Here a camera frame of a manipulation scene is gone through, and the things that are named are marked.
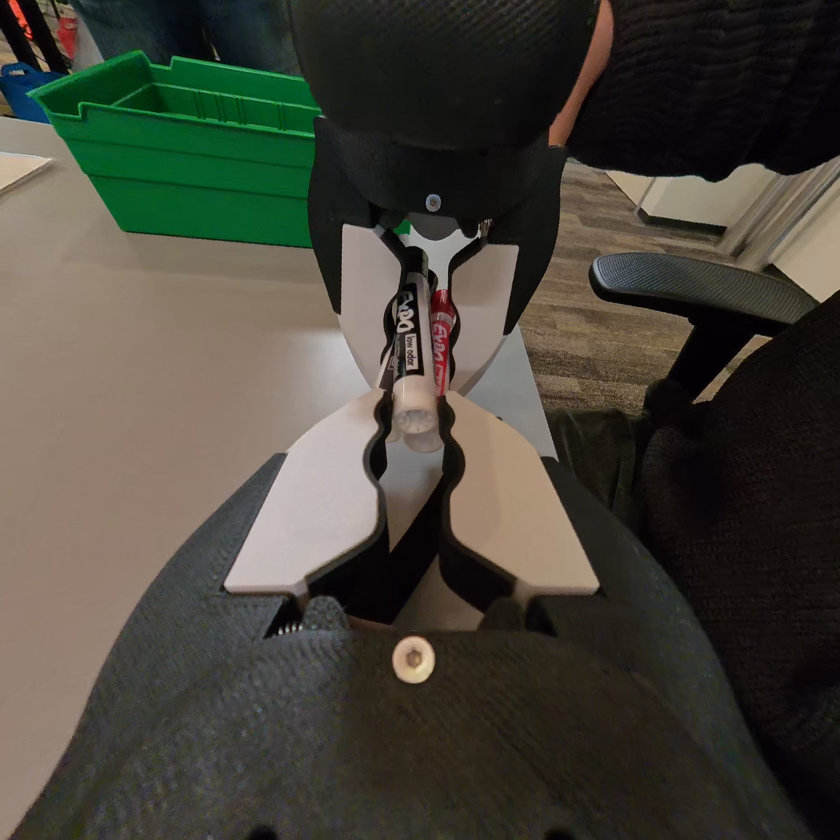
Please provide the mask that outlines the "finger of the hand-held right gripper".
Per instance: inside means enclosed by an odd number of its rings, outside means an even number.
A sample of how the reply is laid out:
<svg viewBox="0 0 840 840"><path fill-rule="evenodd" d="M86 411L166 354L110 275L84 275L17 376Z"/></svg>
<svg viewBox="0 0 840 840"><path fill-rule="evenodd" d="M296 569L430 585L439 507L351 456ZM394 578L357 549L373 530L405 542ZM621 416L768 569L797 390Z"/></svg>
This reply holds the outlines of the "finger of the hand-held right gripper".
<svg viewBox="0 0 840 840"><path fill-rule="evenodd" d="M474 239L449 262L448 291L457 313L450 389L466 395L494 361L506 327L517 245Z"/></svg>
<svg viewBox="0 0 840 840"><path fill-rule="evenodd" d="M340 327L369 386L379 381L386 349L385 312L403 274L402 244L380 227L342 226Z"/></svg>

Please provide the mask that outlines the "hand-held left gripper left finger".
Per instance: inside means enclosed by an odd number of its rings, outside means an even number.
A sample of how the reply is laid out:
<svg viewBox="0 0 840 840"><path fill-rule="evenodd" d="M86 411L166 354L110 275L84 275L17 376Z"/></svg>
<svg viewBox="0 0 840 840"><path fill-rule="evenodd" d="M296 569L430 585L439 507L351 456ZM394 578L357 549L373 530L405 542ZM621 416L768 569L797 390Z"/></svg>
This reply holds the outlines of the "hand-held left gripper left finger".
<svg viewBox="0 0 840 840"><path fill-rule="evenodd" d="M357 606L389 554L389 394L362 394L311 427L281 460L225 579L232 595L329 595Z"/></svg>

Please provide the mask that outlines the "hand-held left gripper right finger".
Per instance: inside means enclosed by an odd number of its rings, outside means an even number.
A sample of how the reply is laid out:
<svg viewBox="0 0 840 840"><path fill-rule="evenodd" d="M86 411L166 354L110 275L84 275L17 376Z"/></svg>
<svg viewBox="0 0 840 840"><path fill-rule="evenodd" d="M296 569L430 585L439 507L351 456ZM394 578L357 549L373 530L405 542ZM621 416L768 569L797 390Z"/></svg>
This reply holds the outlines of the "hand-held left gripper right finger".
<svg viewBox="0 0 840 840"><path fill-rule="evenodd" d="M477 610L501 597L590 596L600 583L556 490L552 458L466 397L440 399L444 442L438 564Z"/></svg>

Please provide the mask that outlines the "red dry-erase marker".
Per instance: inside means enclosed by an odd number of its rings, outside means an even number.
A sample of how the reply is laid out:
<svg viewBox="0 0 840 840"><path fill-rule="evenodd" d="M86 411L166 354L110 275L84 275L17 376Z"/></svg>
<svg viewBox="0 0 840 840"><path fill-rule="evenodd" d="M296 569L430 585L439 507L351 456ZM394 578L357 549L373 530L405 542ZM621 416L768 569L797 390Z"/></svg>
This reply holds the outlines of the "red dry-erase marker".
<svg viewBox="0 0 840 840"><path fill-rule="evenodd" d="M453 370L452 336L458 314L448 289L437 289L430 299L430 336L437 397L445 396Z"/></svg>

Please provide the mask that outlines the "person's right forearm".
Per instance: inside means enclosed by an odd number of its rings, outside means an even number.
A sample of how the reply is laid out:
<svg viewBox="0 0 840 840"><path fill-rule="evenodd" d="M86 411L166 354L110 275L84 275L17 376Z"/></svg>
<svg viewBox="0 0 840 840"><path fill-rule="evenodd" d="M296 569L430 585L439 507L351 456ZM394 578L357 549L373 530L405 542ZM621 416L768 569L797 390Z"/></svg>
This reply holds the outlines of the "person's right forearm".
<svg viewBox="0 0 840 840"><path fill-rule="evenodd" d="M839 154L838 1L598 2L549 133L577 161L719 182Z"/></svg>

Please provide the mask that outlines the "green plastic bin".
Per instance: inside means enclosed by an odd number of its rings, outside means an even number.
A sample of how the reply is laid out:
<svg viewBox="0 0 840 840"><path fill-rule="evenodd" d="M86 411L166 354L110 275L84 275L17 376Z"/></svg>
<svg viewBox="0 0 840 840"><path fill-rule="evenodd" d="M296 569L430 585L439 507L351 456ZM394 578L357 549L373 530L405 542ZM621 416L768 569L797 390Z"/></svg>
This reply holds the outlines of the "green plastic bin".
<svg viewBox="0 0 840 840"><path fill-rule="evenodd" d="M321 111L302 77L135 50L30 97L122 231L312 246Z"/></svg>

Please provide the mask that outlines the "white cabinet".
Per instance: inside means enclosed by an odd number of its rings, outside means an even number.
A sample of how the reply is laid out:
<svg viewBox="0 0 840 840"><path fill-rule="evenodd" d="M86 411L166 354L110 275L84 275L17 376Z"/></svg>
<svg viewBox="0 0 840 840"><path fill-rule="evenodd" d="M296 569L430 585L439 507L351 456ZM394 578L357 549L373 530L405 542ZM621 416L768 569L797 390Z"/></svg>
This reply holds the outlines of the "white cabinet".
<svg viewBox="0 0 840 840"><path fill-rule="evenodd" d="M792 176L744 165L720 182L607 174L645 222L713 228L736 266L776 269L818 301L838 291L838 158Z"/></svg>

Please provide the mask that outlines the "laminated paper sheet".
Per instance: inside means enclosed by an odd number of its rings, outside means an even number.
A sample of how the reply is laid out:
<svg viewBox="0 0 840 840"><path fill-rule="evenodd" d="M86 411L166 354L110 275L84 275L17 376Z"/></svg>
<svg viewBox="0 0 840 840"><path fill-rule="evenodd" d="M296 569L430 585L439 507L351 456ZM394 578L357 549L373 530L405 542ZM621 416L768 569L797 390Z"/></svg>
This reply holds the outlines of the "laminated paper sheet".
<svg viewBox="0 0 840 840"><path fill-rule="evenodd" d="M48 169L53 163L49 157L2 151L1 196Z"/></svg>

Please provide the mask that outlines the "blue bag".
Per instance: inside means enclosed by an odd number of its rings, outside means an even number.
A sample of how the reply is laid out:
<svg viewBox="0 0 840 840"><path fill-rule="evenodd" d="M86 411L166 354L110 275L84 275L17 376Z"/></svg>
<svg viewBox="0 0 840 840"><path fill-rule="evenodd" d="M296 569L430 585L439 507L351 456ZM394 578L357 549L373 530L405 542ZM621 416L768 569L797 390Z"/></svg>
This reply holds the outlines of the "blue bag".
<svg viewBox="0 0 840 840"><path fill-rule="evenodd" d="M16 119L47 123L49 118L29 93L61 78L60 73L37 70L24 62L3 65L1 92Z"/></svg>

